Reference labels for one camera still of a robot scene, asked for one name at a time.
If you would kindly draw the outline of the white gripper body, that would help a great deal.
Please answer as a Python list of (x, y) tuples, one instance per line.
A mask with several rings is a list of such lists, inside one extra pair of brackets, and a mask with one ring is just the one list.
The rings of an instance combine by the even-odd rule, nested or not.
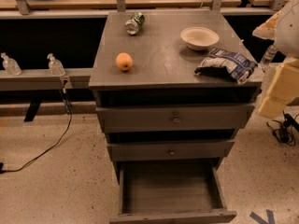
[(290, 0), (280, 10), (275, 46), (284, 55), (299, 58), (299, 0)]

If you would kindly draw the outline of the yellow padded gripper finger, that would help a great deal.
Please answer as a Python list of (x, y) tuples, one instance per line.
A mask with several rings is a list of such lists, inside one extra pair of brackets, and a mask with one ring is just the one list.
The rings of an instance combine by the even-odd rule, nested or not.
[(264, 23), (257, 26), (253, 30), (252, 35), (264, 40), (275, 40), (277, 38), (280, 13), (281, 11), (276, 12)]
[(286, 58), (283, 63), (270, 63), (265, 70), (262, 89), (258, 114), (273, 119), (299, 97), (299, 60)]

